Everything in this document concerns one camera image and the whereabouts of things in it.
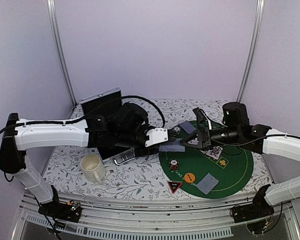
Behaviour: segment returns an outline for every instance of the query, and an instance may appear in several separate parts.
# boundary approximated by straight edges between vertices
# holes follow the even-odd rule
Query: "white wall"
[[[256,0],[58,0],[78,99],[119,86],[148,98],[235,100]]]
[[[36,120],[71,112],[45,0],[0,0],[0,129],[12,112]],[[50,150],[29,152],[37,169]],[[0,171],[0,240],[11,238],[23,193],[17,180],[6,182]]]
[[[300,1],[265,1],[243,102],[252,124],[300,136]],[[300,175],[300,163],[265,156],[276,183]],[[300,199],[294,200],[300,224]]]

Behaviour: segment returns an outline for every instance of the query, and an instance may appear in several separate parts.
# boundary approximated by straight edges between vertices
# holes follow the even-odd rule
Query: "robotic arm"
[[[201,150],[222,145],[240,146],[258,154],[278,155],[300,162],[300,137],[266,125],[250,125],[246,106],[242,103],[229,102],[222,109],[224,125],[216,129],[212,128],[211,120],[203,110],[194,109],[199,129],[181,143]],[[197,139],[195,146],[189,143],[193,139]],[[233,208],[233,217],[235,222],[264,217],[274,212],[273,205],[296,198],[300,198],[300,176],[279,184],[262,186],[252,204]]]
[[[90,115],[72,124],[66,121],[29,121],[11,113],[6,124],[9,129],[1,142],[0,169],[16,177],[36,197],[41,214],[72,222],[79,221],[80,204],[60,203],[57,190],[43,180],[26,150],[54,146],[120,146],[134,148],[135,156],[140,157],[156,154],[159,143],[174,139],[166,128],[150,126],[147,112],[134,103],[125,103],[113,116]]]

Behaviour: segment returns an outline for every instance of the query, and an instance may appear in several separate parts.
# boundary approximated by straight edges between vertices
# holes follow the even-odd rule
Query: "mug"
[[[101,179],[106,175],[106,168],[98,155],[89,154],[84,156],[81,159],[80,167],[88,181],[103,184]]]

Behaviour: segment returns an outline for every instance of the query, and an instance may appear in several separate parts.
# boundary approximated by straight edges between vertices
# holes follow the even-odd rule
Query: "orange chip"
[[[191,183],[194,183],[195,180],[196,180],[196,176],[189,172],[187,173],[186,175],[184,175],[184,180],[188,183],[188,184],[191,184]]]

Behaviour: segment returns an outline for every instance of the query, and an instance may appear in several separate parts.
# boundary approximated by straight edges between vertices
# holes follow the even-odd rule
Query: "poker mat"
[[[190,122],[197,127],[196,121]],[[185,138],[187,133],[181,128],[177,138]],[[197,149],[185,147],[185,152],[159,152],[159,159],[164,173],[171,181],[182,182],[181,189],[197,197],[206,199],[221,199],[233,195],[243,189],[254,170],[252,153],[248,150],[233,147],[222,147],[218,160],[207,156]],[[170,160],[179,162],[177,171],[170,170]],[[184,176],[187,173],[195,175],[193,183],[187,183]],[[197,187],[208,173],[219,180],[219,183],[204,194]]]

